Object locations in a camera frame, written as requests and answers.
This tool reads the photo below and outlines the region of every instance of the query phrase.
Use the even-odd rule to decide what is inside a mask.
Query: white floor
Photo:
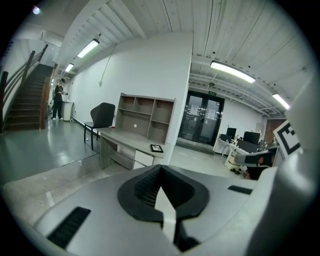
[[[174,146],[169,165],[194,172],[221,177],[241,178],[224,166],[227,157],[201,153],[180,146]]]

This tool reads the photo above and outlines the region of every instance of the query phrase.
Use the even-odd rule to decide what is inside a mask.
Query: ceiling
[[[38,15],[29,15],[26,22],[64,37],[74,19],[90,0],[42,0]]]
[[[217,92],[267,117],[285,110],[272,94],[290,104],[316,70],[299,29],[271,0],[91,0],[66,33],[58,63],[63,70],[72,62],[77,72],[115,44],[169,32],[193,32],[190,87]],[[76,57],[93,38],[99,38],[99,46]],[[256,81],[212,69],[212,60]]]

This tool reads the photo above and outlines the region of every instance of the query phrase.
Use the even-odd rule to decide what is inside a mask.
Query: black rubber pad
[[[47,237],[49,241],[65,249],[78,229],[84,223],[91,210],[75,208]]]
[[[252,192],[252,189],[250,188],[245,188],[245,187],[235,186],[235,185],[231,185],[230,187],[228,187],[228,190],[236,191],[246,195],[250,195]]]

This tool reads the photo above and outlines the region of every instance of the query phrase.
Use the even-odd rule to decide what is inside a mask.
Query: gray floor
[[[11,213],[34,225],[50,207],[76,192],[84,184],[122,172],[129,170],[117,163],[101,170],[100,154],[97,154],[9,182],[3,185],[0,191]]]
[[[236,175],[224,166],[226,159],[226,156],[211,155],[180,146],[174,146],[169,165],[202,174],[242,178],[242,175]]]
[[[100,152],[100,143],[75,122],[49,120],[45,130],[0,135],[0,185],[67,165]]]

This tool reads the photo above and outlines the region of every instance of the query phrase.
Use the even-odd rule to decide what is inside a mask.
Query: double door
[[[224,100],[189,91],[185,103],[179,137],[213,145],[220,127]]]

